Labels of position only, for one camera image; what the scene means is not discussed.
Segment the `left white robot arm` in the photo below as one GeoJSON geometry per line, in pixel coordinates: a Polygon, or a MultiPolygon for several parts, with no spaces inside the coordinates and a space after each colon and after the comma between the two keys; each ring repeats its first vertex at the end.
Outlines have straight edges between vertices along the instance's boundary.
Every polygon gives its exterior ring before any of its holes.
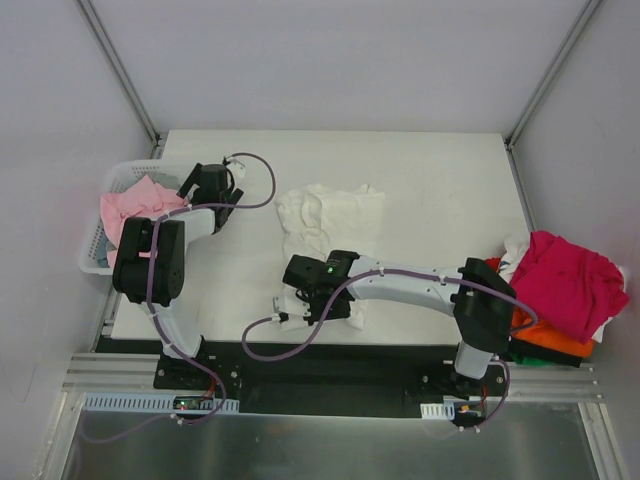
{"type": "Polygon", "coordinates": [[[221,230],[244,195],[236,183],[245,167],[236,160],[196,164],[179,188],[167,188],[149,175],[120,203],[117,247],[111,257],[115,290],[151,318],[171,358],[186,355],[177,377],[192,389],[205,386],[212,366],[196,355],[202,336],[197,315],[179,299],[191,243],[221,230]]]}

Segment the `white floral t shirt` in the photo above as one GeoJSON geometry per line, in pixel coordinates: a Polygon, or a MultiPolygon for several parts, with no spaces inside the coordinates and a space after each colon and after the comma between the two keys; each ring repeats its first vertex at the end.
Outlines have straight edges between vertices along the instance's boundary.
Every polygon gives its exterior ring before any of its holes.
{"type": "Polygon", "coordinates": [[[368,184],[354,191],[312,184],[281,195],[276,208],[284,231],[284,259],[297,254],[325,260],[333,250],[373,255],[385,202],[385,193],[368,184]]]}

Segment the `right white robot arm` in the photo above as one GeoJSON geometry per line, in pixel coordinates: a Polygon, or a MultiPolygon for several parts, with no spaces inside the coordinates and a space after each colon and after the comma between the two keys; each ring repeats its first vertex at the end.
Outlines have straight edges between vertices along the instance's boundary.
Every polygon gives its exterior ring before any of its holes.
{"type": "Polygon", "coordinates": [[[273,300],[276,318],[313,326],[343,320],[356,301],[381,300],[424,307],[453,318],[461,335],[451,366],[432,382],[465,398],[481,395],[493,357],[511,336],[515,291],[483,260],[460,268],[416,268],[391,264],[353,251],[333,250],[325,260],[295,254],[282,293],[273,300]]]}

